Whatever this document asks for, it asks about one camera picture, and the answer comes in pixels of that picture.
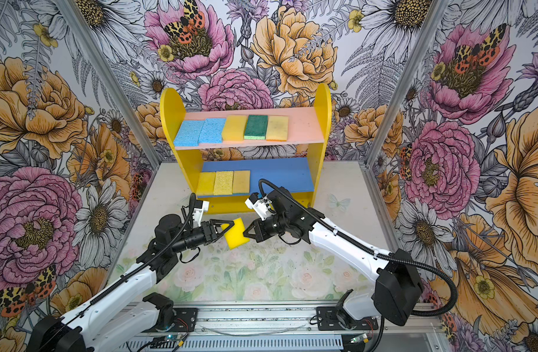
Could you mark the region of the pale yellow textured sponge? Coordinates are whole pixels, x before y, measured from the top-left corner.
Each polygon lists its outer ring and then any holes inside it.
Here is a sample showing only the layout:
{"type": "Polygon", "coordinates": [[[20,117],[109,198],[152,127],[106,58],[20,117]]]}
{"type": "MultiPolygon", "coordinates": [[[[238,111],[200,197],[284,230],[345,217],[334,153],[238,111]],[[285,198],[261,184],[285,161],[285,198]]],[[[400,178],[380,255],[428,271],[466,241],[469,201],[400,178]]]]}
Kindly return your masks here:
{"type": "Polygon", "coordinates": [[[233,194],[233,171],[220,171],[216,173],[213,195],[228,196],[233,194]]]}

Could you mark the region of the bright yellow small sponge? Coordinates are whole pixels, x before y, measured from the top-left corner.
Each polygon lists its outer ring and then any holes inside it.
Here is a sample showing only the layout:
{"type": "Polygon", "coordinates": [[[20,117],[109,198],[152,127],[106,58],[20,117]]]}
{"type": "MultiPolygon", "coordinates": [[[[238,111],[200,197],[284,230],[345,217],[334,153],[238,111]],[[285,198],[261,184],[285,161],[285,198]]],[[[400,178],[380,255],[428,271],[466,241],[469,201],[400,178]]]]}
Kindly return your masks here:
{"type": "Polygon", "coordinates": [[[197,184],[196,195],[200,197],[208,197],[214,195],[214,186],[216,182],[215,172],[201,172],[197,184]]]}

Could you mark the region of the orange-yellow sponge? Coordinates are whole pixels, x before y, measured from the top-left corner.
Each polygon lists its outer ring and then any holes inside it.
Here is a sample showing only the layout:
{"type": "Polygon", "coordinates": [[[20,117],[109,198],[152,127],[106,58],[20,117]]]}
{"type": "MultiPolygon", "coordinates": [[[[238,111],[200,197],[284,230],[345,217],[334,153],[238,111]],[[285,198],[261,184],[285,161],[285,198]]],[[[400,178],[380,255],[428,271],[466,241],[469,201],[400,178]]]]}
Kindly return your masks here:
{"type": "Polygon", "coordinates": [[[232,193],[233,194],[248,194],[250,192],[250,177],[249,170],[236,170],[233,175],[232,193]]]}
{"type": "Polygon", "coordinates": [[[288,140],[288,126],[289,117],[269,116],[265,139],[268,141],[286,142],[288,140]]]}

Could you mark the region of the blue sponge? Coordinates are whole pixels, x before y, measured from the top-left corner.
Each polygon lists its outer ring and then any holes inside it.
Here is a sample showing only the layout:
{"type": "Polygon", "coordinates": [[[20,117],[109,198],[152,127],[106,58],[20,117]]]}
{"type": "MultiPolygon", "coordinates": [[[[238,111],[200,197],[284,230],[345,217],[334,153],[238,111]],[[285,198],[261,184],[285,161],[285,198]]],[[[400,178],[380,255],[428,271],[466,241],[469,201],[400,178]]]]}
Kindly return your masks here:
{"type": "Polygon", "coordinates": [[[177,148],[197,147],[203,125],[204,120],[184,120],[174,139],[174,146],[177,148]]]}
{"type": "Polygon", "coordinates": [[[199,144],[202,145],[222,143],[222,131],[224,130],[225,124],[225,118],[206,119],[199,135],[199,144]]]}

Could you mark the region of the thick yellow sponge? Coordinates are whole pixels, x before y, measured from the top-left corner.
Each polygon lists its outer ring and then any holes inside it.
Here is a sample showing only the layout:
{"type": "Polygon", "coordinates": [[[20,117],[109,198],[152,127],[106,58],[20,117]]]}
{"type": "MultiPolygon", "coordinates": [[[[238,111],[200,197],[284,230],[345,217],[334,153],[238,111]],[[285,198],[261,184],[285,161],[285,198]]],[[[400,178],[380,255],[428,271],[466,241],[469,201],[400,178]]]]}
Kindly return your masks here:
{"type": "Polygon", "coordinates": [[[224,142],[242,142],[248,121],[247,115],[229,115],[221,133],[224,142]]]}

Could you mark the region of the green sponge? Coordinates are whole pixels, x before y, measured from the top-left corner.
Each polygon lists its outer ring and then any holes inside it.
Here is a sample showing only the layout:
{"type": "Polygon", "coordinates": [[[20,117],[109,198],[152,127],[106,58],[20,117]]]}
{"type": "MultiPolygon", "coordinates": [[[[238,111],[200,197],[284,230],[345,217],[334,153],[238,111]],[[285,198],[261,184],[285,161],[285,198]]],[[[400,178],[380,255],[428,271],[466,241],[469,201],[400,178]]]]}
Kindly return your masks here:
{"type": "Polygon", "coordinates": [[[267,115],[250,114],[244,131],[245,140],[265,140],[268,127],[267,115]]]}

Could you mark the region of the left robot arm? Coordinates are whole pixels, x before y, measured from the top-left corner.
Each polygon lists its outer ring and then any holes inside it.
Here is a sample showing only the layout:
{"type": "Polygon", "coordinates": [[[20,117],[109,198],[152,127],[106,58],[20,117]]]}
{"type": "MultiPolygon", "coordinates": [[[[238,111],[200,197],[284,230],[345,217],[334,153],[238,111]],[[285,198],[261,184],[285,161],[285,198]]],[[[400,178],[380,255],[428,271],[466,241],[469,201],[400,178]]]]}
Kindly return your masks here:
{"type": "Polygon", "coordinates": [[[181,252],[214,243],[232,230],[243,230],[240,219],[211,219],[194,227],[191,215],[164,216],[128,272],[61,317],[43,318],[34,327],[27,351],[110,351],[140,332],[171,330],[179,321],[166,296],[150,293],[131,311],[123,309],[164,279],[179,263],[181,252]]]}

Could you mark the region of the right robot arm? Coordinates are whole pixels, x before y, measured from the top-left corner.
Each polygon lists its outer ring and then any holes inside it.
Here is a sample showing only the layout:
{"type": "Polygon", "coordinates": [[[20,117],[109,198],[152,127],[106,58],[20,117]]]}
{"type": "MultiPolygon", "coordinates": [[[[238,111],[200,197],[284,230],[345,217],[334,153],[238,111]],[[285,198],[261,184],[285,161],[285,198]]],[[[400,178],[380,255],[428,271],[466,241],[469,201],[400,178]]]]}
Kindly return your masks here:
{"type": "Polygon", "coordinates": [[[352,329],[355,323],[374,316],[397,326],[407,323],[423,292],[408,253],[380,249],[346,233],[321,212],[293,200],[284,188],[265,197],[253,193],[245,204],[259,217],[244,231],[245,237],[261,243],[289,233],[332,253],[374,285],[371,292],[349,289],[338,301],[335,321],[343,327],[352,329]]]}

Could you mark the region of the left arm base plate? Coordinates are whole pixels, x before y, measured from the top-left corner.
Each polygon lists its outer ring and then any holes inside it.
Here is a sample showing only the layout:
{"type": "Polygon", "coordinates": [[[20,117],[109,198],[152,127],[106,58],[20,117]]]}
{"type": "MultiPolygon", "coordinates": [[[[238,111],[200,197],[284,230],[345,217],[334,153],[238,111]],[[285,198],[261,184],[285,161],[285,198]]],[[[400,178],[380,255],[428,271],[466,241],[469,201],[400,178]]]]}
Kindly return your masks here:
{"type": "Polygon", "coordinates": [[[197,308],[172,308],[162,309],[158,317],[156,325],[152,328],[157,332],[181,332],[190,333],[195,330],[197,315],[197,308]]]}

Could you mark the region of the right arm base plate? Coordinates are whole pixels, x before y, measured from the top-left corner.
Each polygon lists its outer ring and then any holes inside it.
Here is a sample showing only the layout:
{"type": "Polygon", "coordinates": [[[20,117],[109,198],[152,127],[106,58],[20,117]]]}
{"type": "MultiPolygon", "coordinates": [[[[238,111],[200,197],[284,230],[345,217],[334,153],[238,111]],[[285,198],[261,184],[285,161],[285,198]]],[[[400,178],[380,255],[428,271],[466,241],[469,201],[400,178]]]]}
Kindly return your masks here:
{"type": "Polygon", "coordinates": [[[368,317],[355,321],[344,312],[338,312],[336,307],[316,307],[316,326],[319,331],[377,331],[379,322],[376,318],[368,317]]]}

